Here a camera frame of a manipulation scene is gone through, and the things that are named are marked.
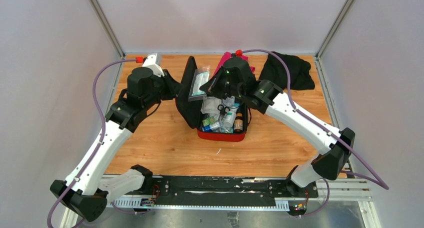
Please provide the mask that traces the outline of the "teal blister pack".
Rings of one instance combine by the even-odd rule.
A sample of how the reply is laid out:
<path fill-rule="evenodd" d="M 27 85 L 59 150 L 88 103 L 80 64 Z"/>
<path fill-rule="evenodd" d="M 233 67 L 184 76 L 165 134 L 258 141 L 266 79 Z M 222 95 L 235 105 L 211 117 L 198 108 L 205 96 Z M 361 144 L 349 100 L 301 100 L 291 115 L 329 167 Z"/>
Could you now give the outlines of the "teal blister pack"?
<path fill-rule="evenodd" d="M 188 93 L 188 101 L 201 101 L 204 100 L 207 95 L 200 91 L 200 86 L 205 84 L 210 77 L 210 66 L 203 66 L 194 71 L 191 87 Z"/>

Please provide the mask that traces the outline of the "white gauze packet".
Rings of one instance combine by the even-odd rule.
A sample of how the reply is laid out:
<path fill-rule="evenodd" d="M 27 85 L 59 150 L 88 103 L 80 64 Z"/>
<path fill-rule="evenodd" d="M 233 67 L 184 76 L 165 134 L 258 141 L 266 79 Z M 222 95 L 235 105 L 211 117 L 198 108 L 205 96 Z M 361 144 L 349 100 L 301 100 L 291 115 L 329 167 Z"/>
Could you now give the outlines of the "white gauze packet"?
<path fill-rule="evenodd" d="M 213 96 L 207 96 L 201 106 L 201 113 L 202 114 L 219 114 L 220 111 L 218 109 L 218 106 L 222 103 L 221 99 L 213 97 Z"/>

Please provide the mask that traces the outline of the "black handled scissors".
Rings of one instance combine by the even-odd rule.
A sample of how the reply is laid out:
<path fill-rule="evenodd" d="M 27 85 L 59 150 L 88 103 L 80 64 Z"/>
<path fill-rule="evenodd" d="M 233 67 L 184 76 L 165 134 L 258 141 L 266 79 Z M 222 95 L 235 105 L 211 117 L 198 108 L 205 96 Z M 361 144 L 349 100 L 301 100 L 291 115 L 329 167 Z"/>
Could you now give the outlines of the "black handled scissors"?
<path fill-rule="evenodd" d="M 231 111 L 231 108 L 224 105 L 224 104 L 219 104 L 217 106 L 217 109 L 219 111 L 219 117 L 220 118 L 225 117 L 227 115 L 227 113 Z"/>

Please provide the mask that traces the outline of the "red black medicine kit case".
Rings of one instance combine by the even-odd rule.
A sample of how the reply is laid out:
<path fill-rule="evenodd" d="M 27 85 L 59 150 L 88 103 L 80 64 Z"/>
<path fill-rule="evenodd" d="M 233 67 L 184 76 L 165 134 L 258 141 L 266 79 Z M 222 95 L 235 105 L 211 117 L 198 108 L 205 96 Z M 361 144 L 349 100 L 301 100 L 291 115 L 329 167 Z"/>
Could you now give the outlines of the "red black medicine kit case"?
<path fill-rule="evenodd" d="M 219 142 L 240 142 L 244 140 L 248 131 L 248 122 L 250 118 L 248 107 L 245 104 L 241 105 L 242 132 L 223 133 L 202 130 L 203 120 L 206 118 L 206 115 L 201 112 L 201 108 L 206 95 L 201 94 L 193 96 L 194 80 L 200 73 L 195 58 L 189 56 L 181 79 L 182 88 L 178 97 L 175 99 L 178 112 L 187 125 L 191 129 L 194 129 L 197 132 L 197 136 L 203 140 Z"/>

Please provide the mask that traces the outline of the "small green medicine box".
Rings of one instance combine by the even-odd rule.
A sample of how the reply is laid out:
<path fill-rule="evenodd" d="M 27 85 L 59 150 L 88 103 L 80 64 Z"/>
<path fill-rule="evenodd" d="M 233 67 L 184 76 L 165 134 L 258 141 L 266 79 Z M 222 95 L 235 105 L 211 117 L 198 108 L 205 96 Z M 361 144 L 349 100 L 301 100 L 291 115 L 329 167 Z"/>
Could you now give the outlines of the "small green medicine box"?
<path fill-rule="evenodd" d="M 212 117 L 206 117 L 202 120 L 202 125 L 205 126 L 209 126 L 211 124 L 214 124 L 216 122 L 216 119 L 212 116 Z"/>

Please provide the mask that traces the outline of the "blue labelled bandage roll bag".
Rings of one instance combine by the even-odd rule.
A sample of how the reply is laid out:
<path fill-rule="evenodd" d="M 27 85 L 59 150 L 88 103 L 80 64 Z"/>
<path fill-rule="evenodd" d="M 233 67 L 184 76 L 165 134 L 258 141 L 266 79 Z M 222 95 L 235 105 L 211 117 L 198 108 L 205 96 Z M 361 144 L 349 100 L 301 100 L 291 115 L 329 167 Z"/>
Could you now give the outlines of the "blue labelled bandage roll bag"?
<path fill-rule="evenodd" d="M 208 125 L 204 125 L 202 127 L 203 132 L 216 132 L 221 128 L 221 125 L 219 122 L 214 122 Z"/>

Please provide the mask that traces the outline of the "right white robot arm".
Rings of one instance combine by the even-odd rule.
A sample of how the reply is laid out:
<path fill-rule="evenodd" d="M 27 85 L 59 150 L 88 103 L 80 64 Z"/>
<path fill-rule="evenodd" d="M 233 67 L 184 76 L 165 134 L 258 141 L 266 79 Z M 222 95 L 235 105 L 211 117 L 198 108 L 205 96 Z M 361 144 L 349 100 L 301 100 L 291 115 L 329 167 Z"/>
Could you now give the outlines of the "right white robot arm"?
<path fill-rule="evenodd" d="M 238 98 L 249 108 L 284 123 L 313 145 L 317 156 L 296 166 L 288 175 L 285 189 L 292 197 L 298 197 L 307 185 L 321 178 L 336 180 L 351 155 L 346 146 L 355 140 L 353 130 L 340 130 L 325 123 L 290 100 L 273 82 L 256 80 L 242 58 L 228 59 L 200 90 L 218 99 Z"/>

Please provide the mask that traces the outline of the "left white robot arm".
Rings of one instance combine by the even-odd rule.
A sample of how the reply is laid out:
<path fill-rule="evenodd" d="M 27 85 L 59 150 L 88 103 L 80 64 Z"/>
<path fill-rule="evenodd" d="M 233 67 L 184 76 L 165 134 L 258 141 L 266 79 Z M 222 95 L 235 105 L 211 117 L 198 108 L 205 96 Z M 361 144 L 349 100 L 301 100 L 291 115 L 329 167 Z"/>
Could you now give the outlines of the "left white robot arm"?
<path fill-rule="evenodd" d="M 60 203 L 93 222 L 121 196 L 133 191 L 149 194 L 154 189 L 153 173 L 139 164 L 110 181 L 102 181 L 102 177 L 121 146 L 149 117 L 148 110 L 177 98 L 180 89 L 181 84 L 166 69 L 133 69 L 127 77 L 127 87 L 102 118 L 98 141 L 65 180 L 54 180 L 50 186 Z"/>

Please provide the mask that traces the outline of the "brown medicine bottle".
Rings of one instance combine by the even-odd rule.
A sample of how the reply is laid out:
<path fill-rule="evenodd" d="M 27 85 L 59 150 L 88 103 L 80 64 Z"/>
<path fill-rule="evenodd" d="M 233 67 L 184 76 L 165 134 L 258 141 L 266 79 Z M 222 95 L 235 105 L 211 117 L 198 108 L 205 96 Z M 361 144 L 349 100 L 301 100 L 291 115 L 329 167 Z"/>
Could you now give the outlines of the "brown medicine bottle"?
<path fill-rule="evenodd" d="M 244 131 L 243 114 L 239 112 L 236 114 L 236 118 L 233 123 L 233 132 L 242 133 L 243 131 Z"/>

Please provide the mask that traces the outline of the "white lotion bottle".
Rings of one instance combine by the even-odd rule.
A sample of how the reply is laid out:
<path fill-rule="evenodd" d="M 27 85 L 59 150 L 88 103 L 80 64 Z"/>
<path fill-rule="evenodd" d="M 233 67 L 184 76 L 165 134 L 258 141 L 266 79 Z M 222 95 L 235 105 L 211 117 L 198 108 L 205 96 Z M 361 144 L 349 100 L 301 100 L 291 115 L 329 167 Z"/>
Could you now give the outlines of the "white lotion bottle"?
<path fill-rule="evenodd" d="M 222 125 L 225 128 L 232 128 L 237 116 L 238 107 L 228 108 L 226 114 L 223 117 Z"/>

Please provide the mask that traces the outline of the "black folded cloth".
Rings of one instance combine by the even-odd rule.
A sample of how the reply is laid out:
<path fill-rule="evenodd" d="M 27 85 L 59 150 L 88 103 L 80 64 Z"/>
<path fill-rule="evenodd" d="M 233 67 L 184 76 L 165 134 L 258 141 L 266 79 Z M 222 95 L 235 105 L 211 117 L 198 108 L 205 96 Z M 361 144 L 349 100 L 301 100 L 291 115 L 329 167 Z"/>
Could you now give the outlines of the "black folded cloth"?
<path fill-rule="evenodd" d="M 314 90 L 316 85 L 310 70 L 311 64 L 298 56 L 274 52 L 287 66 L 290 75 L 290 89 L 296 91 Z M 283 64 L 273 55 L 268 55 L 259 76 L 260 80 L 268 80 L 282 89 L 287 88 L 288 74 Z"/>

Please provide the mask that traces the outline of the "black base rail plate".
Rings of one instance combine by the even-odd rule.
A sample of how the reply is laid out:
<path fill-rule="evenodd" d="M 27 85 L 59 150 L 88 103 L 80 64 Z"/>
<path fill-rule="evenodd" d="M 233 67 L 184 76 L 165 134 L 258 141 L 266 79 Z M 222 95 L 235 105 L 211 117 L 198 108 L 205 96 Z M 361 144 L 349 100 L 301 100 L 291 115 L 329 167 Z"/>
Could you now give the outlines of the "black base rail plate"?
<path fill-rule="evenodd" d="M 317 198 L 316 186 L 313 182 L 305 188 L 286 188 L 283 177 L 155 175 L 150 188 L 129 194 L 153 198 L 156 205 L 271 208 L 277 199 L 305 202 Z"/>

